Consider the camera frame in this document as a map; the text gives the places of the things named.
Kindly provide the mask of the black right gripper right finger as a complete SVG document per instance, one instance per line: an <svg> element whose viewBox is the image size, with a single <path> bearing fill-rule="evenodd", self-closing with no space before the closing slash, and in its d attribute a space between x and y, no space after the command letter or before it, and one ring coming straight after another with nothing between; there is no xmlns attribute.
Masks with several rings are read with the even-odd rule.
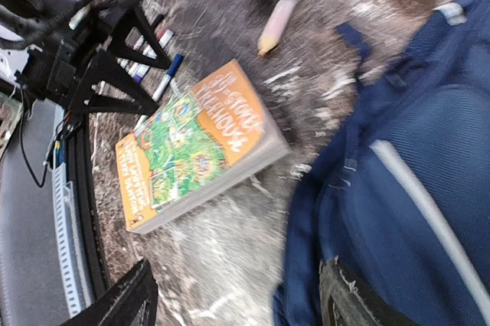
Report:
<svg viewBox="0 0 490 326"><path fill-rule="evenodd" d="M414 325L337 257L321 262L319 293L323 325Z"/></svg>

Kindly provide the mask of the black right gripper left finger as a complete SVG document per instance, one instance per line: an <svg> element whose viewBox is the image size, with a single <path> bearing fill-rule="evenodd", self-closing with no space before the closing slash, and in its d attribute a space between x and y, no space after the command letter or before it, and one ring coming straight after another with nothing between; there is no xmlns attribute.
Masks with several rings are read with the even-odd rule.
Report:
<svg viewBox="0 0 490 326"><path fill-rule="evenodd" d="M154 326L158 285L147 259L137 262L104 296L63 326Z"/></svg>

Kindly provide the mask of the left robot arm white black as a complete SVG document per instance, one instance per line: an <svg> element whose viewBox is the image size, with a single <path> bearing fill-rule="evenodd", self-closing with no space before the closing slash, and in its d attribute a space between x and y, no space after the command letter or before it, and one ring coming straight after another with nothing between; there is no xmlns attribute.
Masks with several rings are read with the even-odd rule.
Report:
<svg viewBox="0 0 490 326"><path fill-rule="evenodd" d="M1 0L1 24L16 35L2 39L1 47L28 54L15 73L21 89L72 113L153 114L157 102L119 64L171 66L140 3Z"/></svg>

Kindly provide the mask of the orange treehouse paperback book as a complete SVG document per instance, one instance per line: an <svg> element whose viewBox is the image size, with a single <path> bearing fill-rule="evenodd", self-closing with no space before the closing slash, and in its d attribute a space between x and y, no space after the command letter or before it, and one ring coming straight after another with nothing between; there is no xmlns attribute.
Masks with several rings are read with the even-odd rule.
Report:
<svg viewBox="0 0 490 326"><path fill-rule="evenodd" d="M147 234L289 153L237 60L116 144L126 230Z"/></svg>

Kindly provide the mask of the navy blue student backpack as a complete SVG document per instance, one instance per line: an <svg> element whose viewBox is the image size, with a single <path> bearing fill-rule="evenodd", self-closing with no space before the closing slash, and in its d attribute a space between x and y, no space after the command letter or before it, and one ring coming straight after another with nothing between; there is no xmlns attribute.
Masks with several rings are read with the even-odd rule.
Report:
<svg viewBox="0 0 490 326"><path fill-rule="evenodd" d="M489 323L489 0L436 8L298 183L277 325L323 325L337 257L414 325Z"/></svg>

